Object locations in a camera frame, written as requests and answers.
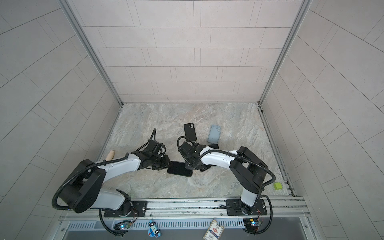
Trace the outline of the black phone case middle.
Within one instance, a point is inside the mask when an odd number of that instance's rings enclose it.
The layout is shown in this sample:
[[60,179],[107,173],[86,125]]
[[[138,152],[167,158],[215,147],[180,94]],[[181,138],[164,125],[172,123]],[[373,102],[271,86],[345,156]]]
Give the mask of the black phone case middle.
[[197,135],[196,135],[194,123],[184,124],[184,131],[185,131],[185,137],[188,140],[190,140],[192,142],[195,142],[197,140]]

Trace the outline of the wooden roller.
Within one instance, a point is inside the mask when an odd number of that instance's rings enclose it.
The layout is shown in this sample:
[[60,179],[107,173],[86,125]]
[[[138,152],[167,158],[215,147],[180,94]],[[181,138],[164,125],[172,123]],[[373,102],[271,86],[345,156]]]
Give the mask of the wooden roller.
[[108,155],[107,155],[107,157],[105,158],[105,160],[106,160],[106,161],[111,161],[111,160],[114,159],[114,156],[115,156],[115,151],[114,151],[114,150],[111,150],[111,151],[108,153]]

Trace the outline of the left circuit board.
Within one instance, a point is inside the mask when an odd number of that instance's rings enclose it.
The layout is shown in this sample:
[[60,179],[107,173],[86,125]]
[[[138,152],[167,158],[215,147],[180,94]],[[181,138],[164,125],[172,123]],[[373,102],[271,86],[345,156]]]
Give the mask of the left circuit board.
[[131,227],[131,221],[122,221],[114,225],[116,231],[127,231]]

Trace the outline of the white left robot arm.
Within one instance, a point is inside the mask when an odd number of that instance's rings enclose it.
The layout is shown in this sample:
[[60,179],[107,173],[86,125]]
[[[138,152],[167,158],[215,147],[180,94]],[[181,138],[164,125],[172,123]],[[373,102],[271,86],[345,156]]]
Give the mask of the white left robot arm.
[[127,205],[130,197],[121,190],[103,190],[103,184],[125,173],[149,168],[154,171],[167,169],[171,161],[167,155],[155,156],[149,152],[135,151],[109,161],[81,161],[52,198],[56,210],[73,210],[83,213],[88,209],[118,210]]

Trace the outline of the circuit board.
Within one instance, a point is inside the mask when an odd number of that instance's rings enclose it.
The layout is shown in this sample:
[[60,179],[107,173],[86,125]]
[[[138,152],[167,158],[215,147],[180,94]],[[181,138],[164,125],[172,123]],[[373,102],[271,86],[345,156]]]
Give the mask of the circuit board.
[[259,229],[259,219],[243,219],[243,222],[247,231],[257,231]]
[[114,225],[116,231],[127,231],[131,227],[131,221],[122,221]]

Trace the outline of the light blue phone case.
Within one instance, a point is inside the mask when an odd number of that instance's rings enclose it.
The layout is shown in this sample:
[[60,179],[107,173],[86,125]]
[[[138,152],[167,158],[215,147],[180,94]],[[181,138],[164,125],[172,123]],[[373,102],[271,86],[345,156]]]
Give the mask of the light blue phone case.
[[212,125],[208,137],[208,143],[218,144],[221,135],[221,127],[218,125]]

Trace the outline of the aluminium left corner post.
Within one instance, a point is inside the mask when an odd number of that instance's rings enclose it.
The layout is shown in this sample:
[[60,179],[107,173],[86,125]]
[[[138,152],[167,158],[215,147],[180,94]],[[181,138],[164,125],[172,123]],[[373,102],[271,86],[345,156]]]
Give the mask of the aluminium left corner post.
[[66,18],[68,19],[68,21],[69,21],[70,25],[72,26],[73,30],[77,34],[81,44],[83,45],[83,47],[87,51],[91,61],[95,65],[95,67],[98,70],[99,74],[101,75],[103,80],[108,85],[109,89],[111,90],[112,94],[114,95],[114,97],[117,100],[117,102],[119,103],[119,105],[122,107],[123,106],[123,102],[121,101],[120,96],[119,96],[119,94],[116,91],[116,88],[113,86],[113,84],[112,84],[112,82],[111,82],[107,72],[105,71],[104,67],[102,66],[102,63],[101,63],[99,57],[97,56],[94,48],[91,46],[91,43],[88,40],[85,32],[83,31],[79,21],[77,20],[77,18],[75,16],[71,6],[69,5],[69,2],[65,1],[65,0],[58,0],[58,4],[60,5],[61,9],[63,10],[64,15],[66,16]]

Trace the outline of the green cube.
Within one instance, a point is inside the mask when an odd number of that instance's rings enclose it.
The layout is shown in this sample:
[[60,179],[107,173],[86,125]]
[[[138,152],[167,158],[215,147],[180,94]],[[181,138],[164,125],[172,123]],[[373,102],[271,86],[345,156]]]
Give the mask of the green cube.
[[273,184],[273,186],[274,186],[274,189],[275,189],[276,191],[278,191],[278,190],[282,190],[282,189],[283,189],[283,184],[280,183],[280,182],[275,182],[275,183]]

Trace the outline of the black phone right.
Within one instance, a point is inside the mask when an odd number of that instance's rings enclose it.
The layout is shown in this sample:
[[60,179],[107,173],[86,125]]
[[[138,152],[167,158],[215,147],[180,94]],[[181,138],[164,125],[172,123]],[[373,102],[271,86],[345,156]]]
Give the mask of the black phone right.
[[218,144],[210,144],[209,147],[212,148],[212,149],[219,150],[219,145]]

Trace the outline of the blue white sticker tag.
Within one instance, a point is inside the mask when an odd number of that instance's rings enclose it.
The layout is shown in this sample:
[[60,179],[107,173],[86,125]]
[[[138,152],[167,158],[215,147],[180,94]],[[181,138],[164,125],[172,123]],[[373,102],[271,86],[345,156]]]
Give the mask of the blue white sticker tag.
[[159,238],[161,236],[161,231],[158,229],[156,223],[153,220],[149,221],[149,230],[148,235],[153,238]]

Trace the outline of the aluminium right corner post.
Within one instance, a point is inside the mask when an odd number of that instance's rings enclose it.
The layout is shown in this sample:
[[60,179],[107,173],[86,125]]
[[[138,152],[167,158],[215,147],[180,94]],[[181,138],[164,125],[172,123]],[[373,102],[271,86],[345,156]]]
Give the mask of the aluminium right corner post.
[[289,34],[287,36],[287,39],[283,45],[283,48],[279,54],[279,57],[277,59],[277,62],[272,70],[272,73],[271,73],[271,76],[266,84],[266,87],[265,87],[265,90],[263,91],[262,93],[262,96],[261,96],[261,99],[259,101],[259,106],[261,107],[264,102],[266,101],[266,98],[267,98],[267,95],[274,83],[274,80],[276,79],[277,77],[277,74],[284,62],[284,59],[285,57],[287,56],[288,54],[288,51],[295,39],[295,36],[297,35],[298,31],[299,31],[299,28],[305,18],[305,15],[306,13],[308,12],[309,10],[309,7],[310,7],[310,4],[311,4],[311,0],[304,0],[299,8],[299,11],[298,11],[298,14],[293,22],[293,25],[289,31]]

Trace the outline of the purple-edged phone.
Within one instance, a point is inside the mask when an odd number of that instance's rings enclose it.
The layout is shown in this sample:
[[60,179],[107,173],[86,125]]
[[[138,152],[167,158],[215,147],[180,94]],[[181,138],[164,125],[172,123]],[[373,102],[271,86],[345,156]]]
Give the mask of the purple-edged phone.
[[211,165],[200,165],[199,170],[201,172],[204,172],[204,171],[206,171],[206,170],[208,170],[210,168],[211,168]]
[[167,168],[167,173],[183,177],[192,177],[193,170],[186,169],[185,163],[171,161],[171,165]]

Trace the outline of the aluminium corner post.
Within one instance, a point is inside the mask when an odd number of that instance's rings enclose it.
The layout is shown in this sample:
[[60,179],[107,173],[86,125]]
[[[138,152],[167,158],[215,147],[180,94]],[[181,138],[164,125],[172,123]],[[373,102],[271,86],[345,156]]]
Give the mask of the aluminium corner post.
[[58,0],[58,4],[60,5],[61,9],[63,10],[64,15],[66,16],[66,18],[68,19],[68,21],[69,21],[70,25],[72,26],[73,30],[77,34],[81,44],[83,45],[83,47],[87,51],[91,61],[95,65],[95,67],[98,70],[99,74],[101,75],[103,80],[108,85],[109,89],[111,90],[112,94],[114,95],[114,97],[117,100],[117,102],[119,103],[119,105],[122,107],[123,106],[123,102],[121,101],[120,96],[119,96],[119,94],[116,91],[116,88],[113,86],[113,84],[112,84],[112,82],[111,82],[107,72],[105,71],[104,67],[102,66],[102,63],[101,63],[99,57],[97,56],[94,48],[91,46],[91,43],[88,40],[85,32],[83,31],[79,21],[77,20],[77,18],[75,16],[71,6],[69,5],[69,2],[65,1],[65,0]]
[[289,31],[289,34],[287,36],[287,39],[283,45],[283,48],[279,54],[279,57],[277,59],[277,62],[272,70],[272,73],[271,73],[271,76],[266,84],[266,87],[265,87],[265,90],[263,91],[262,93],[262,96],[261,96],[261,99],[259,101],[259,106],[261,107],[264,102],[266,101],[266,98],[267,98],[267,95],[274,83],[274,80],[276,79],[277,77],[277,74],[284,62],[284,59],[285,57],[287,56],[288,54],[288,51],[295,39],[295,36],[297,35],[298,31],[299,31],[299,28],[305,18],[305,15],[306,13],[308,12],[309,10],[309,7],[310,7],[310,4],[311,4],[311,0],[304,0],[299,8],[299,11],[298,11],[298,14],[293,22],[293,25]]

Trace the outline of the right circuit board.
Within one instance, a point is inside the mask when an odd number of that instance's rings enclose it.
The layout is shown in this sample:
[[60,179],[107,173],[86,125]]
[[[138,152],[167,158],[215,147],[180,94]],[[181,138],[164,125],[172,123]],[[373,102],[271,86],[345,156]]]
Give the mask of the right circuit board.
[[259,229],[259,219],[243,219],[243,222],[247,231],[257,231]]

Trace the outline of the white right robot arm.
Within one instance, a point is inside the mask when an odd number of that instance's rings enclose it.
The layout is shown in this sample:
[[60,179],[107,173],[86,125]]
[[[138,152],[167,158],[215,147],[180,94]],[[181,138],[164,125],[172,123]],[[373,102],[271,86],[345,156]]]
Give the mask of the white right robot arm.
[[253,207],[262,197],[264,188],[276,181],[269,167],[246,147],[224,151],[190,141],[177,144],[177,147],[187,169],[201,172],[212,166],[229,169],[243,187],[240,201],[245,206]]

